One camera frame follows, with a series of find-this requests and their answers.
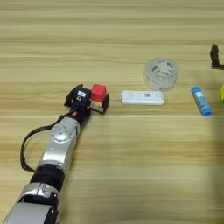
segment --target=black cable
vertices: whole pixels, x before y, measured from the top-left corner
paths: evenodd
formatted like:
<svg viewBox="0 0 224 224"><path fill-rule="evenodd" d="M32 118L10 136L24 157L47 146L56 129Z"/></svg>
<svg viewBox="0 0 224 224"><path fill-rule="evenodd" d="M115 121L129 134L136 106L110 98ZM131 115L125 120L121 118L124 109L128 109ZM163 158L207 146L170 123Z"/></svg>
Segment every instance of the black cable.
<svg viewBox="0 0 224 224"><path fill-rule="evenodd" d="M21 145L21 149L20 149L20 164L22 166L22 168L28 172L35 172L34 169L32 169L25 161L25 143L26 141L29 139L29 137L41 132L41 131L45 131L45 130L50 130L56 123L59 123L64 117L71 115L74 111L76 111L78 107L74 107L72 110L70 110L68 113L61 115L58 120L50 125L46 125L46 126L42 126L39 128L36 128L34 130L32 130L29 134L26 135L26 137L24 138L24 141L22 142Z"/></svg>

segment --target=transparent roll of tape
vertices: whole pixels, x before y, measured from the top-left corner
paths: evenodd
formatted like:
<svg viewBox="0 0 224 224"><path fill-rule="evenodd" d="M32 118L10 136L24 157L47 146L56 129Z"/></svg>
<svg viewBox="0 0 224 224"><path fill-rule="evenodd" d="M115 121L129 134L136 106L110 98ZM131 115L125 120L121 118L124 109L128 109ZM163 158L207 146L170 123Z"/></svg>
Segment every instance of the transparent roll of tape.
<svg viewBox="0 0 224 224"><path fill-rule="evenodd" d="M179 67L172 59L155 58L147 61L143 76L149 88L159 91L169 91L175 86Z"/></svg>

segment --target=white label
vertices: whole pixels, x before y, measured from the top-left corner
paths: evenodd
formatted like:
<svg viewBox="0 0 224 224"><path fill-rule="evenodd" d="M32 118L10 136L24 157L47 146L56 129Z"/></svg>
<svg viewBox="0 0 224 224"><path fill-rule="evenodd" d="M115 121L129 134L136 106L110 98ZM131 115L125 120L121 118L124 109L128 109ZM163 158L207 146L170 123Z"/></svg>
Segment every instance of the white label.
<svg viewBox="0 0 224 224"><path fill-rule="evenodd" d="M81 92L80 90L79 90L79 92L78 92L78 95L80 95L80 96L82 96L82 97L85 97L85 96L86 96L86 94L85 94L84 92Z"/></svg>
<svg viewBox="0 0 224 224"><path fill-rule="evenodd" d="M201 96L204 96L201 92L197 92L195 93L197 95L197 97L201 97Z"/></svg>

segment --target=yellow object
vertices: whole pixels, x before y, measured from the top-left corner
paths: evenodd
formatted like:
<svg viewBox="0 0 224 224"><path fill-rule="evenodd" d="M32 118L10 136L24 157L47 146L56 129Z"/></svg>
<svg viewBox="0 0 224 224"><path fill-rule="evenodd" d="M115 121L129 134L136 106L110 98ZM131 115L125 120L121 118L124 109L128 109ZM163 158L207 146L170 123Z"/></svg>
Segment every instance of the yellow object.
<svg viewBox="0 0 224 224"><path fill-rule="evenodd" d="M224 84L220 88L220 101L224 102Z"/></svg>

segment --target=black object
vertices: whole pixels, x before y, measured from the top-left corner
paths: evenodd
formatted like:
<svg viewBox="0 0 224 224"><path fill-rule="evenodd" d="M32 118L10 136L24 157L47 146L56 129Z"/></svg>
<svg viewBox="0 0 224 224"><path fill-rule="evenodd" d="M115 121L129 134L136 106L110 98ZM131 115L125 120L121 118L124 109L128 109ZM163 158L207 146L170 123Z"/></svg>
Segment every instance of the black object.
<svg viewBox="0 0 224 224"><path fill-rule="evenodd" d="M213 44L210 56L212 60L212 68L224 70L224 65L221 65L219 60L219 47L217 45Z"/></svg>
<svg viewBox="0 0 224 224"><path fill-rule="evenodd" d="M58 218L59 212L58 210L51 207L45 217L44 224L55 224Z"/></svg>
<svg viewBox="0 0 224 224"><path fill-rule="evenodd" d="M55 164L43 164L33 174L31 183L45 183L55 187L59 192L65 179L64 172Z"/></svg>

